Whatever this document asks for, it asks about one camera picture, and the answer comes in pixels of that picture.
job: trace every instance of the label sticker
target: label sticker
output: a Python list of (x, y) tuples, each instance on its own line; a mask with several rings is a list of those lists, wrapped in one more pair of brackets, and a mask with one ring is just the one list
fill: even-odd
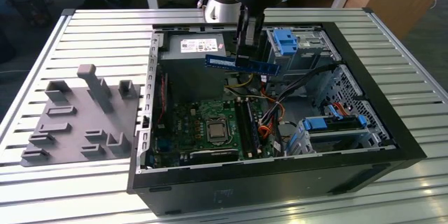
[(280, 143), (277, 143), (277, 141), (273, 142), (273, 148), (274, 148), (277, 151), (281, 151), (281, 146), (280, 146)]
[(216, 59), (209, 59), (212, 64), (216, 65), (224, 65), (224, 66), (229, 66), (229, 67), (234, 67), (234, 62), (230, 61), (225, 61), (225, 60), (216, 60)]
[(309, 43), (308, 42), (301, 42), (301, 43), (298, 43), (298, 46), (300, 47), (309, 47)]
[(216, 39), (184, 39), (180, 52), (217, 52)]

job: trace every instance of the metal extrusion profile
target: metal extrusion profile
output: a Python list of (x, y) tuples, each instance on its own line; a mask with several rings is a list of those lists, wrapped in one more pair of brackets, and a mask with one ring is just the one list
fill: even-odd
[[(98, 61), (108, 84), (122, 79), (144, 85), (152, 24), (201, 23), (198, 10), (77, 10), (62, 17), (2, 122), (0, 143), (0, 216), (2, 223), (116, 222), (180, 223), (441, 223), (448, 216), (446, 95), (416, 64), (378, 20), (361, 9), (268, 9), (266, 21), (334, 22), (389, 103), (428, 155), (408, 169), (392, 172), (353, 194), (296, 199), (265, 205), (156, 217), (136, 195), (125, 193), (129, 159), (73, 163), (45, 168), (17, 165), (29, 130), (44, 111), (46, 78), (72, 86), (73, 68)], [(142, 120), (138, 111), (137, 121)]]

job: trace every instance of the cpu socket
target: cpu socket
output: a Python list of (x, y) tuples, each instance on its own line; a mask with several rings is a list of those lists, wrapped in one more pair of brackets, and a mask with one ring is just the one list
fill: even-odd
[(228, 141), (226, 118), (208, 118), (206, 121), (206, 141), (213, 145), (221, 145)]

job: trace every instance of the green circuit board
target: green circuit board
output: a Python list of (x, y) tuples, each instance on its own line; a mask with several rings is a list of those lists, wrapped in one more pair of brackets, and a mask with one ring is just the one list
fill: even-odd
[[(262, 115), (260, 101), (250, 102), (253, 116)], [(226, 140), (213, 143), (208, 138), (206, 122), (225, 121)], [(200, 101), (174, 104), (170, 137), (157, 139), (158, 164), (161, 167), (178, 166), (177, 155), (200, 150), (237, 149), (240, 160), (246, 159), (242, 153), (240, 131), (234, 114), (234, 101)], [(261, 156), (272, 156), (272, 146), (261, 148)]]

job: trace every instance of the motherboard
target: motherboard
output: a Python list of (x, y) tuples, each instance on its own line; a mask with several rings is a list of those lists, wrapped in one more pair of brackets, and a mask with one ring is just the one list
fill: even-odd
[(242, 103), (250, 105), (250, 117), (254, 120), (261, 118), (258, 99), (174, 104), (172, 129), (166, 131), (168, 134), (157, 137), (157, 167), (205, 163), (208, 159), (216, 163), (272, 156), (270, 144), (254, 144), (252, 141), (257, 142), (257, 136), (254, 140), (241, 134), (242, 131), (252, 131), (241, 129), (249, 128), (241, 122), (245, 119), (238, 113)]

